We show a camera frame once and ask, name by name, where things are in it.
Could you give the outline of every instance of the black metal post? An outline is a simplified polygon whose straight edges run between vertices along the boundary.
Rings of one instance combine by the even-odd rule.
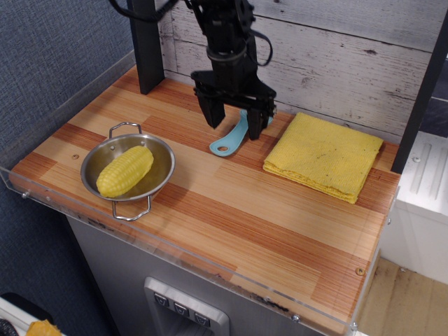
[[[130,10],[142,15],[155,12],[154,0],[127,0]],[[130,19],[140,92],[147,95],[164,78],[157,23]]]
[[[415,100],[411,116],[407,121],[405,133],[403,134],[400,147],[392,165],[392,171],[395,173],[401,174],[405,168],[406,161],[411,153],[412,145],[414,145],[415,138],[419,132],[421,122],[423,121],[424,114],[428,108],[431,95],[433,94],[440,72],[442,71],[447,54],[448,11],[445,14],[445,19],[442,23],[439,37],[435,42],[433,54],[429,61],[428,68],[426,69],[425,76],[423,77],[423,81],[421,82],[421,87]]]

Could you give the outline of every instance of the wooden countertop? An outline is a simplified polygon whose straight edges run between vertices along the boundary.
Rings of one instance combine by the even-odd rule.
[[[263,171],[292,119],[278,113],[259,140],[217,157],[209,144],[237,124],[238,110],[226,109],[212,129],[190,86],[164,80],[145,96],[133,68],[22,160],[10,179],[66,214],[150,244],[282,314],[343,335],[368,278],[356,269],[368,270],[396,192],[399,175],[390,168],[397,146],[382,146],[359,200],[348,204]],[[111,219],[111,202],[87,191],[80,175],[84,157],[123,121],[141,124],[176,156],[151,212],[131,224]],[[121,204],[118,211],[131,216],[146,201]]]

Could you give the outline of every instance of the folded towel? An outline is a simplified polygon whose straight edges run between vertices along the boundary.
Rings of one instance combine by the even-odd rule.
[[[375,136],[299,113],[263,169],[354,204],[382,143]]]

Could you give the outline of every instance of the screw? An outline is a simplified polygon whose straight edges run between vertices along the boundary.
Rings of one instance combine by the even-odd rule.
[[[294,323],[299,323],[300,322],[300,316],[292,315],[291,316],[291,320],[293,320]]]
[[[365,269],[358,267],[355,272],[357,273],[357,275],[364,275],[365,274]]]

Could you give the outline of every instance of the metal bowl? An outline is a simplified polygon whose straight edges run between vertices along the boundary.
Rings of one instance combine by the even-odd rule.
[[[139,128],[138,134],[124,134],[112,137],[112,131],[122,125],[133,125]],[[149,134],[141,133],[141,126],[132,122],[122,122],[121,124],[112,127],[109,132],[109,140],[99,144],[90,151],[85,157],[83,165],[81,166],[81,180],[84,186],[94,195],[105,200],[113,201],[113,215],[118,219],[126,221],[135,221],[137,218],[124,218],[116,216],[116,202],[139,200],[143,197],[148,198],[148,210],[141,213],[147,214],[151,210],[151,198],[167,184],[171,178],[176,160],[172,149],[162,140],[151,136]],[[154,156],[154,163],[150,171],[145,175],[140,182],[138,182],[131,190],[124,195],[118,197],[103,197],[100,195],[97,188],[97,179],[99,173],[108,165],[113,159],[117,158],[131,147],[145,146]]]

